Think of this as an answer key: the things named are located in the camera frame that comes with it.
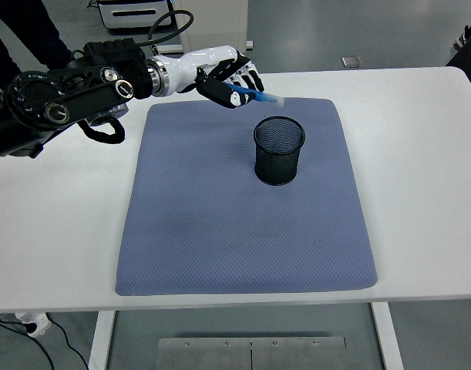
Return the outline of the white-black robot hand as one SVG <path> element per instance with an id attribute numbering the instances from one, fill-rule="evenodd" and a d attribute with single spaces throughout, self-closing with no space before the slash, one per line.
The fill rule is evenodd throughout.
<path id="1" fill-rule="evenodd" d="M 157 59 L 167 71 L 164 96 L 196 90 L 210 101 L 234 109 L 264 91 L 251 59 L 229 45 L 188 52 L 178 59 Z"/>

